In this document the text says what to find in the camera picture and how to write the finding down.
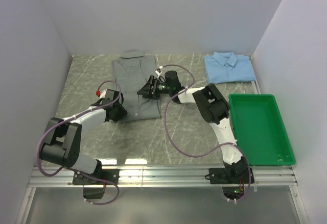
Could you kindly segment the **grey long sleeve shirt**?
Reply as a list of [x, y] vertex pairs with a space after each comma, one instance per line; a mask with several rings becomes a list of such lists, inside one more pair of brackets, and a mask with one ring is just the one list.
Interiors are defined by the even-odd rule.
[[127, 115], [121, 122], [160, 118], [159, 100], [145, 99], [137, 92], [156, 69], [156, 58], [141, 51], [123, 53], [112, 61], [113, 77], [121, 87]]

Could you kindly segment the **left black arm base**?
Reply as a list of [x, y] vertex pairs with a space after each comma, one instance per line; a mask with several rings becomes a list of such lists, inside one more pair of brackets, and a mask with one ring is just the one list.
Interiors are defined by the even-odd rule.
[[[118, 186], [119, 169], [101, 169], [97, 174], [87, 174], [75, 172], [72, 185], [82, 187], [83, 198], [92, 205], [105, 205], [114, 202], [120, 195]], [[116, 189], [115, 196], [106, 202], [101, 202], [105, 198], [107, 187]]]

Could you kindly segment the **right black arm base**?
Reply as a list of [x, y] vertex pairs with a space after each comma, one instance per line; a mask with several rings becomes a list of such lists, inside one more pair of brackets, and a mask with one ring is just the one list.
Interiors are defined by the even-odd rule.
[[232, 170], [231, 168], [210, 168], [204, 176], [211, 185], [223, 185], [222, 191], [227, 201], [236, 203], [245, 196], [248, 184], [254, 184], [252, 169]]

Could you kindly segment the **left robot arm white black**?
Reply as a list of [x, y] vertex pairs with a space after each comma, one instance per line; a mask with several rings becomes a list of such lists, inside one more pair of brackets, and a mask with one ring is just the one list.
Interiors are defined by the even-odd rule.
[[82, 135], [97, 125], [117, 122], [127, 115], [123, 107], [121, 92], [106, 89], [97, 91], [99, 99], [85, 111], [68, 118], [53, 117], [37, 148], [38, 167], [40, 161], [57, 164], [85, 174], [91, 184], [98, 184], [103, 178], [101, 161], [80, 151]]

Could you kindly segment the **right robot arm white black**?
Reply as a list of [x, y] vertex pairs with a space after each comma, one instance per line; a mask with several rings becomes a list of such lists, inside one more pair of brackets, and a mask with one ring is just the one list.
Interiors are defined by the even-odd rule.
[[231, 183], [236, 183], [245, 175], [251, 176], [248, 160], [242, 150], [237, 145], [230, 126], [229, 110], [230, 106], [221, 92], [214, 84], [208, 84], [200, 88], [189, 88], [181, 85], [176, 71], [167, 71], [162, 78], [157, 69], [158, 77], [150, 76], [146, 84], [137, 92], [146, 99], [159, 99], [161, 94], [168, 94], [170, 100], [178, 104], [196, 104], [200, 115], [207, 122], [218, 140], [218, 145], [209, 152], [201, 155], [191, 155], [183, 152], [173, 141], [167, 127], [168, 104], [164, 111], [165, 133], [171, 145], [181, 154], [190, 158], [201, 158], [209, 155], [220, 148], [225, 167], [224, 177]]

